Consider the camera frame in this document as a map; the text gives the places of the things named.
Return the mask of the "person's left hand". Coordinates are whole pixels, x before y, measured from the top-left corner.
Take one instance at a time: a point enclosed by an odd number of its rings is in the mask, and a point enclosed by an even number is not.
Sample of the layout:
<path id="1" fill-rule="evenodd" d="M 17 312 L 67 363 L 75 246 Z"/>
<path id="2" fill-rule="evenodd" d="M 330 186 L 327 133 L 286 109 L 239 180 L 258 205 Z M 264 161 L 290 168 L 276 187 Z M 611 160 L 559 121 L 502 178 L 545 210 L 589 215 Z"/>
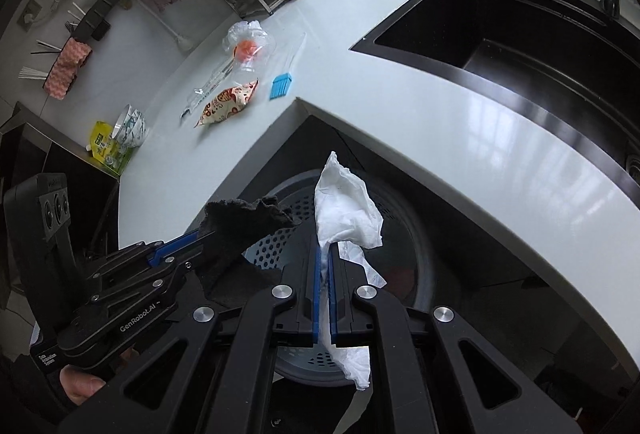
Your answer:
<path id="1" fill-rule="evenodd" d="M 133 347 L 129 347 L 128 350 L 122 352 L 122 354 L 120 354 L 119 366 L 108 375 L 106 380 L 100 376 L 82 372 L 74 366 L 66 365 L 60 371 L 62 389 L 74 405 L 80 406 L 84 402 L 87 402 L 94 394 L 98 393 L 108 382 L 113 380 L 116 374 L 124 371 L 130 362 L 138 356 L 138 351 Z"/>

